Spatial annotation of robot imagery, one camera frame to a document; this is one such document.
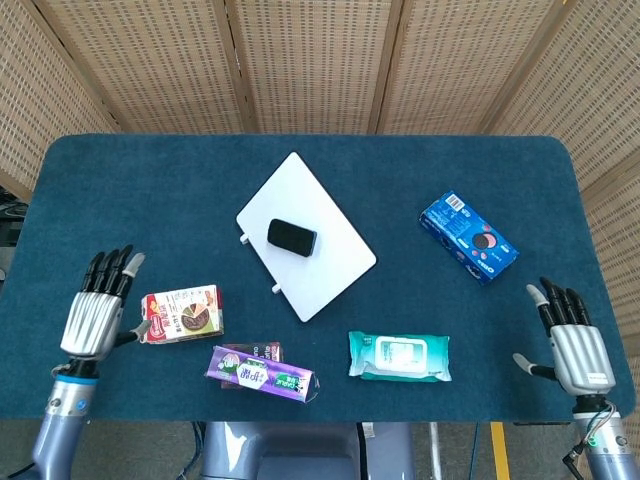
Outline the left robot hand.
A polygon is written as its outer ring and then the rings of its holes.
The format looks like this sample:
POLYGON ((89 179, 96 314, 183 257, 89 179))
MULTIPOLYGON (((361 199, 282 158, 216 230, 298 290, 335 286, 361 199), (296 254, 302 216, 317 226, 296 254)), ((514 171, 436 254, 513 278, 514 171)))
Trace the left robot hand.
POLYGON ((102 361, 115 348, 140 341, 151 322, 143 320, 121 331, 121 318, 131 286, 145 260, 127 245, 91 260, 71 304, 60 347, 72 360, 102 361))

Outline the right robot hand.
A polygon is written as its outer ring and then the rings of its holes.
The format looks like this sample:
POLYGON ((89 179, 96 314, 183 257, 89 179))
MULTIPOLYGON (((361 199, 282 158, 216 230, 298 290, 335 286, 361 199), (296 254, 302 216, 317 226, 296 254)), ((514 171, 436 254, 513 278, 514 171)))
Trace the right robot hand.
POLYGON ((616 385, 612 365, 600 330, 591 323, 582 297, 542 277, 541 286, 526 286, 551 347, 554 365, 542 366, 524 355, 514 362, 530 376, 560 384, 573 397, 605 395, 616 385))

